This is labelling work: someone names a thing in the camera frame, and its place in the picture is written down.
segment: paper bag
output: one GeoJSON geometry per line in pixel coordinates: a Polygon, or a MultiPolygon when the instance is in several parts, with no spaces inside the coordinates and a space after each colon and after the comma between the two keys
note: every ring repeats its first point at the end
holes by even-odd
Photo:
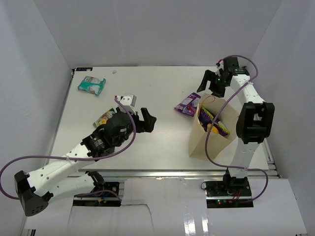
{"type": "MultiPolygon", "coordinates": [[[[225,103],[225,100],[208,94],[204,94],[199,101],[194,119],[192,130],[189,139],[189,156],[199,159],[208,160],[205,152],[205,142],[207,132],[203,129],[198,119],[199,110],[204,106],[208,111],[214,115],[219,113],[220,108],[225,103]]],[[[221,134],[211,132],[208,141],[208,154],[211,159],[216,156],[228,146],[236,137],[236,122],[239,113],[234,110],[229,104],[224,108],[219,116],[219,120],[223,122],[225,127],[230,131],[230,134],[223,137],[221,134]]]]}

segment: green snack package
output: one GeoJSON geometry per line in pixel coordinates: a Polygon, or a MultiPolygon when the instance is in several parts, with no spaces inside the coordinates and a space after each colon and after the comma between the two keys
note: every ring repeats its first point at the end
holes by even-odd
{"type": "Polygon", "coordinates": [[[101,115],[101,117],[98,118],[97,121],[95,121],[93,123],[94,127],[97,128],[101,124],[106,124],[107,120],[110,119],[113,116],[113,114],[115,114],[114,108],[109,109],[107,112],[105,112],[103,115],[101,115]]]}
{"type": "Polygon", "coordinates": [[[106,82],[106,79],[103,79],[102,81],[98,78],[86,76],[84,80],[80,83],[78,86],[79,90],[85,90],[91,94],[95,94],[96,96],[99,96],[100,92],[102,92],[104,88],[104,84],[106,82]]]}

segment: wall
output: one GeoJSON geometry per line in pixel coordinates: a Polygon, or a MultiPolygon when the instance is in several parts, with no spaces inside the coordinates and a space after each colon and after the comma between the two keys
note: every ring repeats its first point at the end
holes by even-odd
{"type": "MultiPolygon", "coordinates": [[[[32,0],[0,1],[0,167],[9,160],[48,154],[71,71],[32,0]]],[[[16,195],[13,175],[42,161],[15,163],[1,182],[16,195]]],[[[2,236],[19,235],[24,213],[0,194],[2,236]]]]}
{"type": "Polygon", "coordinates": [[[34,0],[71,68],[252,56],[281,0],[34,0]]]}
{"type": "Polygon", "coordinates": [[[257,91],[276,107],[271,152],[288,177],[306,229],[315,235],[315,1],[283,1],[252,59],[257,91]]]}

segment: gray wall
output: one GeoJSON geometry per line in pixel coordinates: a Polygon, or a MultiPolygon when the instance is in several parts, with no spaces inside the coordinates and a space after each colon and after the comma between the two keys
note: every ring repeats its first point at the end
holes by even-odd
{"type": "Polygon", "coordinates": [[[260,95],[276,107],[269,138],[306,229],[315,236],[315,1],[283,1],[253,55],[260,95]]]}
{"type": "Polygon", "coordinates": [[[281,0],[34,0],[71,68],[252,56],[281,0]]]}
{"type": "MultiPolygon", "coordinates": [[[[13,158],[48,154],[57,127],[70,69],[32,0],[0,1],[0,167],[13,158]]],[[[39,168],[20,161],[1,182],[15,194],[13,175],[39,168]]],[[[17,236],[24,213],[17,200],[0,194],[0,235],[17,236]]]]}

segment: teal snack bag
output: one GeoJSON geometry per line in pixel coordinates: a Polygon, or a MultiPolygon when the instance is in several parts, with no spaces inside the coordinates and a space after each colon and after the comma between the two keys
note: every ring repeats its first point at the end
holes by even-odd
{"type": "Polygon", "coordinates": [[[78,86],[79,90],[85,90],[91,94],[95,94],[96,96],[99,96],[100,92],[102,92],[104,88],[104,84],[106,82],[106,79],[103,79],[102,81],[98,78],[86,76],[84,80],[80,83],[78,86]]]}

